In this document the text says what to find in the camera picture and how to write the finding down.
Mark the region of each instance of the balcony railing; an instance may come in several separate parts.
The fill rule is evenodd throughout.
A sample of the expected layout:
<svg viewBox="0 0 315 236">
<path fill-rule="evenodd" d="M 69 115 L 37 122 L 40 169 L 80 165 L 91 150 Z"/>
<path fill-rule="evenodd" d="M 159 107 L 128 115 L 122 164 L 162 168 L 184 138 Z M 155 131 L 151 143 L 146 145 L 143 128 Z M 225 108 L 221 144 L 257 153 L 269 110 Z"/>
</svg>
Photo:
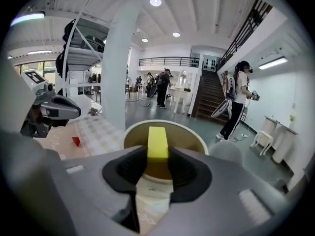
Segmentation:
<svg viewBox="0 0 315 236">
<path fill-rule="evenodd" d="M 230 47 L 220 59 L 218 70 L 241 48 L 246 40 L 258 28 L 264 20 L 272 6 L 262 0 L 255 0 L 251 11 L 249 12 L 244 24 L 236 35 Z"/>
<path fill-rule="evenodd" d="M 188 57 L 158 57 L 149 59 L 139 59 L 139 66 L 144 65 L 179 65 L 179 66 L 192 66 L 198 67 L 199 58 Z"/>
</svg>

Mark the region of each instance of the staircase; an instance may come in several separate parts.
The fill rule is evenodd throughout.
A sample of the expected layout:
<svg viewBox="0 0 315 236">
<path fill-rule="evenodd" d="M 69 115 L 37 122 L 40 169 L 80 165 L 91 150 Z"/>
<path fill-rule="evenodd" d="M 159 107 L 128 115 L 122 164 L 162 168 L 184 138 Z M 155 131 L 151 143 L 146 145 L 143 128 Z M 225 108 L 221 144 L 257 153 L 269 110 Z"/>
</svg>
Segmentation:
<svg viewBox="0 0 315 236">
<path fill-rule="evenodd" d="M 200 82 L 202 83 L 199 84 L 201 88 L 197 93 L 196 99 L 198 99 L 198 102 L 195 102 L 197 107 L 195 117 L 225 125 L 229 120 L 227 110 L 217 118 L 211 117 L 214 110 L 225 99 L 218 74 L 202 70 L 202 80 Z"/>
</svg>

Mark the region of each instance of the black pants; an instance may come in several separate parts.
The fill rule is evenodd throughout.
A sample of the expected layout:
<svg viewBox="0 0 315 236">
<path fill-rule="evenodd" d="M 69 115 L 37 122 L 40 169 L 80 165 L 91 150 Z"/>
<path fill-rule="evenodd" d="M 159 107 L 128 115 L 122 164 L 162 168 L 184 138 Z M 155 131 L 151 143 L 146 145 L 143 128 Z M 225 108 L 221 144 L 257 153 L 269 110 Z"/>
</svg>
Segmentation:
<svg viewBox="0 0 315 236">
<path fill-rule="evenodd" d="M 237 124 L 239 123 L 244 110 L 244 104 L 232 102 L 232 116 L 231 119 L 225 124 L 220 134 L 227 140 L 230 134 L 233 132 Z"/>
<path fill-rule="evenodd" d="M 161 107 L 165 107 L 164 101 L 165 101 L 165 96 L 166 96 L 166 89 L 159 88 L 157 90 L 157 104 L 161 105 Z"/>
<path fill-rule="evenodd" d="M 150 92 L 151 92 L 151 84 L 148 84 L 148 88 L 147 88 L 147 97 L 150 97 Z"/>
</svg>

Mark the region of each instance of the white pillar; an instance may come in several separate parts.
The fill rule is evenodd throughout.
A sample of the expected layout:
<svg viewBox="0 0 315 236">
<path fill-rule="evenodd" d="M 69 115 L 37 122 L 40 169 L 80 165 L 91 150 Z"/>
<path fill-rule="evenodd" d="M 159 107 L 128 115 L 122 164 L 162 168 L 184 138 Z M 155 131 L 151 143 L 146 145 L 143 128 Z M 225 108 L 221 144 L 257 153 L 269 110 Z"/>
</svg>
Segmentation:
<svg viewBox="0 0 315 236">
<path fill-rule="evenodd" d="M 204 53 L 200 53 L 199 65 L 198 65 L 198 73 L 197 73 L 197 77 L 196 77 L 196 83 L 195 83 L 195 85 L 193 87 L 191 104 L 190 104 L 190 107 L 189 107 L 189 110 L 188 110 L 188 114 L 189 115 L 191 115 L 191 113 L 192 113 L 192 109 L 193 109 L 193 106 L 195 104 L 195 100 L 196 100 L 196 96 L 197 96 L 197 92 L 198 92 L 200 76 L 202 74 L 203 55 L 204 55 Z"/>
<path fill-rule="evenodd" d="M 104 117 L 125 131 L 125 82 L 128 53 L 142 0 L 127 0 L 114 16 L 104 49 L 101 100 Z"/>
</svg>

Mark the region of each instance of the yellow block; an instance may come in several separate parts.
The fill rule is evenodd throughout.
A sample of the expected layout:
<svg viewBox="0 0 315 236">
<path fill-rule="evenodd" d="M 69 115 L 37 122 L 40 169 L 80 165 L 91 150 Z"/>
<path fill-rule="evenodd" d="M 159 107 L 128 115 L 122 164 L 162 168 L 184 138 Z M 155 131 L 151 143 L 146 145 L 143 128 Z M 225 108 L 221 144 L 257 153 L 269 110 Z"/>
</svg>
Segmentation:
<svg viewBox="0 0 315 236">
<path fill-rule="evenodd" d="M 148 161 L 168 161 L 168 144 L 164 127 L 149 127 Z"/>
</svg>

